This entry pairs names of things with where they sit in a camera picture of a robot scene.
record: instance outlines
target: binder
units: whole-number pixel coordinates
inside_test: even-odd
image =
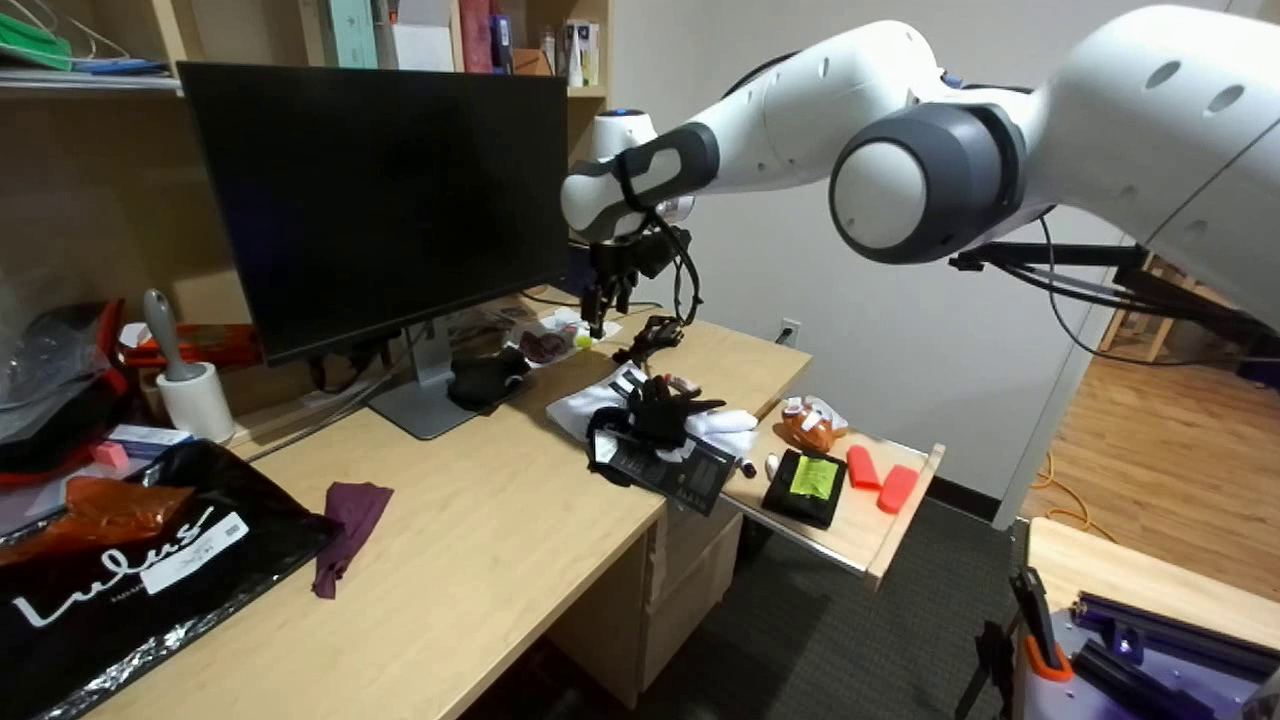
[[[463,73],[494,73],[494,0],[458,0]]]
[[[398,69],[458,73],[460,34],[453,0],[402,0],[392,11]]]
[[[327,0],[327,28],[339,69],[376,69],[374,0]]]

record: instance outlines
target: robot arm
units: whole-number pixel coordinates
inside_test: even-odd
[[[560,206],[615,245],[666,200],[828,180],[840,241],[919,265],[1077,204],[1280,329],[1280,28],[1135,6],[1036,93],[955,87],[879,19],[821,40],[689,124],[579,163]]]

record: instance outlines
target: book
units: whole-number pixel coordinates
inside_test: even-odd
[[[327,0],[331,59],[339,69],[376,69],[376,25],[369,0]]]
[[[458,73],[460,34],[453,28],[453,0],[402,0],[392,19],[392,59],[398,69]]]
[[[494,73],[494,0],[458,0],[463,73]]]
[[[570,80],[570,87],[605,87],[602,56],[602,25],[566,19],[560,76]]]
[[[494,17],[490,34],[494,34],[494,69],[513,73],[513,19]]]

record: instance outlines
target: black monitor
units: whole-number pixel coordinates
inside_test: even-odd
[[[269,362],[566,271],[566,80],[259,63],[181,80]]]

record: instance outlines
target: red object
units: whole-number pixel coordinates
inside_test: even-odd
[[[886,474],[879,501],[878,508],[886,508],[890,517],[901,512],[915,489],[919,471],[892,463],[892,471]]]
[[[847,484],[854,489],[879,489],[878,461],[874,461],[874,450],[863,445],[847,447]]]
[[[460,0],[463,73],[494,73],[494,0]]]
[[[95,447],[92,447],[92,461],[95,461],[95,463],[110,463],[114,471],[130,471],[130,450],[126,450],[126,445],[95,445]]]

